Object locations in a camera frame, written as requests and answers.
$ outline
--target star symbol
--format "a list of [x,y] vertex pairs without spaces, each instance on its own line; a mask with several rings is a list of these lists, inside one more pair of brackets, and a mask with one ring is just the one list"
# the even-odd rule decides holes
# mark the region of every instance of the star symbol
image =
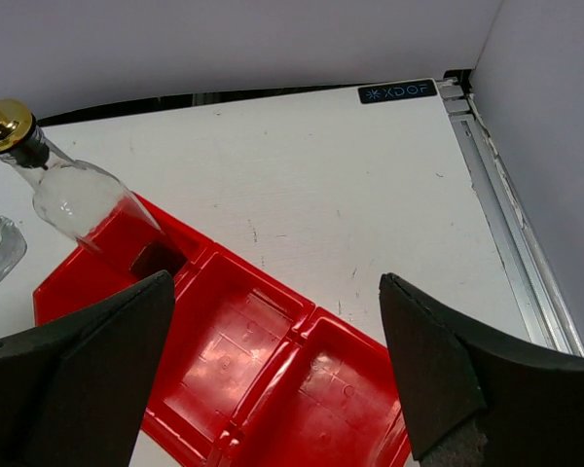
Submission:
[[379,97],[381,97],[381,93],[379,90],[368,90],[366,91],[366,97],[368,97],[370,100],[377,100]]

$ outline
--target gray wall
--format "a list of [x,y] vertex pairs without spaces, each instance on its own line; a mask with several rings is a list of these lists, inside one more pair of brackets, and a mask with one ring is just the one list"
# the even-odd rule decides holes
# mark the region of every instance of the gray wall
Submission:
[[505,0],[474,90],[584,342],[584,0]]
[[0,98],[38,116],[213,90],[441,77],[500,0],[0,1]]

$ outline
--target metal bracket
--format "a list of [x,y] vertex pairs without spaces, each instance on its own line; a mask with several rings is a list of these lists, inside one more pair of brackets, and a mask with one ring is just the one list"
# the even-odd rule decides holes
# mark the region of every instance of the metal bracket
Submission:
[[473,94],[465,95],[455,79],[438,82],[437,88],[530,340],[584,357],[584,346],[556,278],[480,118]]

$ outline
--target red plastic bin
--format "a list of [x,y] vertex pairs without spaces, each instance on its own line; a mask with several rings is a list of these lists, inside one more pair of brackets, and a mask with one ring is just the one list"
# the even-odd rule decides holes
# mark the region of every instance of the red plastic bin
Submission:
[[[143,430],[191,467],[403,465],[386,348],[144,202],[188,261]],[[77,248],[35,291],[35,320],[133,281]]]

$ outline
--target white table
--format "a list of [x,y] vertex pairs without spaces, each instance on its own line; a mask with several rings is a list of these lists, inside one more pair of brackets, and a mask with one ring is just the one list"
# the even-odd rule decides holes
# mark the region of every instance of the white table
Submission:
[[[528,334],[441,99],[372,105],[330,90],[47,128],[182,221],[384,343],[394,271],[512,335]],[[0,213],[29,251],[0,284],[0,337],[73,248],[0,163]],[[141,435],[133,466],[176,465]]]

